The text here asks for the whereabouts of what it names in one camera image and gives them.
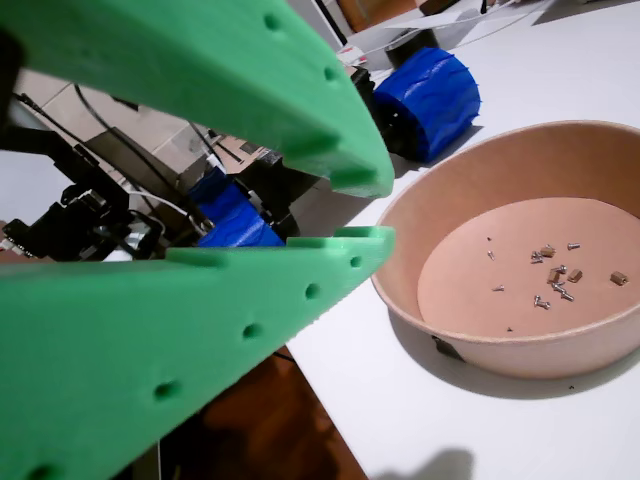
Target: tan bowl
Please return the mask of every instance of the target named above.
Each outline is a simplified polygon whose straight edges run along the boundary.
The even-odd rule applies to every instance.
[[[450,232],[489,210],[546,197],[592,198],[640,218],[640,131],[602,122],[538,125],[488,140],[433,168],[380,219],[380,225],[395,227],[397,239],[392,257],[373,276],[376,290],[411,325],[494,372],[557,378],[618,360],[640,346],[640,302],[596,323],[521,338],[448,332],[421,317],[418,278]]]

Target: wooden floor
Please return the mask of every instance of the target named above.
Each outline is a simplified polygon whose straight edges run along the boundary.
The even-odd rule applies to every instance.
[[[366,479],[297,366],[273,356],[161,445],[174,480]]]

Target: black cable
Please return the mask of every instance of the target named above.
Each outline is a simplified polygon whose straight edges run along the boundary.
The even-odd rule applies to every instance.
[[[297,362],[293,359],[293,357],[290,357],[289,355],[285,355],[285,354],[280,353],[280,352],[273,352],[273,355],[275,357],[282,358],[283,360],[287,360],[287,361],[289,361],[291,363],[295,363],[297,365]]]
[[[202,132],[200,131],[200,129],[198,127],[196,127],[196,125],[193,122],[189,122],[189,125],[191,126],[191,128],[193,129],[194,132],[196,132],[196,135],[198,135],[198,137],[200,137],[200,140],[202,140],[202,143],[204,143],[205,147],[207,148],[207,150],[209,150],[209,153],[211,155],[216,155],[216,151],[213,149],[213,147],[211,146],[211,144],[209,143],[209,141],[207,140],[207,137],[205,137]]]
[[[31,110],[33,110],[34,112],[36,112],[39,115],[42,115],[44,118],[46,118],[49,122],[51,122],[53,125],[55,125],[60,131],[62,131],[63,133],[67,134],[69,137],[73,138],[76,142],[78,142],[80,145],[82,145],[84,148],[86,148],[87,150],[89,150],[91,153],[93,153],[94,155],[96,155],[97,157],[102,158],[106,163],[108,163],[109,165],[111,165],[113,168],[115,168],[123,177],[125,177],[128,182],[131,184],[131,187],[133,187],[134,190],[137,191],[141,191],[140,187],[138,186],[138,184],[136,184],[136,182],[134,182],[131,178],[128,178],[127,175],[120,170],[117,166],[113,165],[112,163],[110,163],[106,158],[103,158],[102,156],[100,156],[98,154],[98,152],[96,152],[95,150],[93,150],[91,147],[89,147],[85,142],[83,142],[82,140],[80,140],[80,138],[75,135],[73,132],[67,130],[65,127],[63,127],[60,123],[58,123],[56,121],[55,118],[53,118],[51,115],[49,115],[47,112],[45,112],[40,105],[38,105],[36,102],[34,102],[31,97],[29,97],[26,93],[22,93],[20,95],[18,95],[17,93],[13,94],[15,99],[18,100],[19,102],[24,103],[27,107],[29,107]],[[151,212],[153,213],[153,215],[155,217],[159,217],[158,212],[156,211],[156,209],[153,207],[153,205],[151,204],[151,202],[146,198],[146,197],[142,197],[142,199],[144,200],[144,203],[147,204],[147,206],[149,207],[149,210],[151,210]]]
[[[138,259],[138,252],[131,245],[129,245],[124,239],[115,235],[109,229],[107,228],[102,229],[102,227],[95,227],[93,229],[93,232],[100,237],[114,241],[120,248],[122,248],[125,252],[131,255],[132,260]]]
[[[218,154],[216,153],[216,151],[214,150],[214,148],[211,146],[211,144],[209,143],[209,141],[207,140],[207,137],[205,137],[202,132],[198,129],[198,127],[196,127],[196,125],[192,122],[189,122],[189,125],[191,125],[191,128],[193,129],[194,132],[196,132],[196,135],[198,135],[198,137],[200,137],[200,140],[202,140],[204,142],[204,144],[207,146],[207,150],[209,150],[209,153],[212,155],[215,155],[216,157],[218,156]],[[216,144],[216,146],[220,147],[221,149],[223,149],[225,152],[227,152],[227,154],[233,158],[236,162],[238,163],[242,163],[244,162],[244,160],[242,160],[240,157],[238,157],[235,153],[233,153],[231,150],[229,150],[227,147],[225,147],[224,145],[222,145],[221,142],[218,142]]]
[[[169,180],[167,180],[164,175],[162,175],[162,173],[155,167],[155,165],[147,160],[147,158],[135,147],[135,145],[129,142],[127,138],[120,135],[116,130],[111,128],[111,125],[109,125],[87,101],[87,99],[84,97],[84,94],[82,93],[82,90],[80,90],[80,86],[77,83],[73,84],[73,88],[76,91],[76,95],[78,95],[78,98],[80,99],[84,107],[89,111],[91,116],[95,118],[98,123],[100,123],[100,125],[106,128],[109,133],[116,137],[125,147],[127,147],[132,153],[134,153],[140,160],[142,160],[142,162],[149,168],[149,170],[151,170],[162,181],[162,183],[164,183],[172,192],[178,195],[178,197],[180,197],[180,200],[177,202],[178,206],[183,207],[185,210],[187,210],[187,212],[189,212],[189,210],[191,210],[191,202],[189,201],[189,198],[180,190],[178,190],[174,185],[172,185],[171,182],[169,182]],[[194,215],[194,212],[189,212],[189,215],[194,218],[198,217],[197,215]]]
[[[85,143],[80,140],[80,138],[75,135],[74,133],[70,132],[69,130],[67,130],[66,128],[64,128],[62,125],[60,125],[58,122],[56,122],[56,120],[49,115],[47,112],[45,112],[42,108],[40,108],[40,106],[34,102],[31,97],[29,97],[26,93],[22,93],[20,95],[18,95],[17,93],[14,93],[13,96],[15,97],[16,100],[18,100],[19,102],[24,103],[27,107],[29,107],[31,110],[34,110],[36,113],[39,113],[40,115],[42,115],[44,118],[46,118],[47,120],[49,120],[51,123],[53,123],[56,127],[58,127],[60,130],[62,130],[64,133],[66,133],[68,136],[70,136],[71,138],[73,138],[76,142],[78,142],[80,145],[82,145],[84,148],[86,148],[87,150],[90,150]]]

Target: white cable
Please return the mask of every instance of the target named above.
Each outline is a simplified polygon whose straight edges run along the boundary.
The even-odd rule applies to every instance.
[[[199,232],[201,234],[203,233],[202,228],[200,226],[198,226],[198,224],[196,222],[193,221],[193,218],[191,218],[191,215],[189,215],[187,212],[182,210],[176,204],[171,203],[169,200],[165,200],[164,198],[158,197],[157,195],[154,195],[153,193],[149,193],[149,192],[137,192],[137,191],[133,191],[133,190],[126,190],[126,192],[129,195],[138,195],[140,197],[153,198],[154,200],[157,200],[160,203],[164,203],[168,207],[173,208],[176,212],[178,212],[178,213],[184,215],[185,217],[187,217],[189,219],[189,221],[191,222],[191,225],[193,225],[193,227],[196,229],[196,232]]]
[[[129,195],[139,195],[141,197],[148,197],[148,198],[153,198],[154,200],[159,201],[160,203],[164,203],[165,205],[168,205],[169,207],[173,208],[176,212],[181,213],[182,215],[184,215],[185,217],[188,217],[189,214],[187,212],[185,212],[184,210],[182,210],[179,206],[177,206],[175,203],[171,203],[169,200],[165,200],[162,197],[158,197],[157,195],[154,195],[153,193],[149,193],[149,192],[136,192],[133,190],[128,190],[127,193]]]
[[[432,30],[432,29],[436,29],[436,28],[444,28],[444,27],[450,27],[451,25],[457,25],[459,23],[466,23],[466,22],[471,22],[473,20],[479,20],[479,19],[483,19],[483,18],[487,18],[489,15],[497,12],[498,10],[502,10],[505,7],[508,7],[509,5],[512,5],[514,3],[516,3],[518,0],[509,0],[507,3],[504,3],[500,6],[497,7],[493,7],[491,10],[489,10],[487,13],[485,14],[480,14],[480,15],[476,15],[475,17],[471,17],[471,18],[465,18],[463,20],[456,20],[455,22],[451,22],[451,23],[446,23],[444,25],[438,25],[437,27],[429,27],[429,28],[414,28],[409,30],[408,32],[403,33],[402,35],[400,35],[398,38],[396,38],[395,40],[392,40],[391,42],[387,43],[386,45],[383,45],[381,47],[378,48],[374,48],[373,50],[369,50],[368,52],[364,52],[361,56],[366,57],[367,55],[377,52],[379,50],[385,49],[391,45],[393,45],[394,43],[402,40],[405,37],[408,37],[409,35],[419,32],[421,30]]]

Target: nut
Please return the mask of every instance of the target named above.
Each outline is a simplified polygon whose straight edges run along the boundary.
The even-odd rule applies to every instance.
[[[569,276],[567,277],[567,280],[569,280],[571,283],[578,283],[578,281],[582,278],[582,270],[579,269],[574,269]]]
[[[558,272],[556,269],[551,270],[549,272],[549,277],[547,278],[547,283],[557,284],[559,280],[560,280],[560,272]]]
[[[629,281],[629,277],[627,277],[624,273],[613,272],[611,274],[611,281],[616,285],[622,286]]]
[[[545,246],[540,249],[540,254],[543,257],[551,258],[556,254],[556,249],[550,246]]]

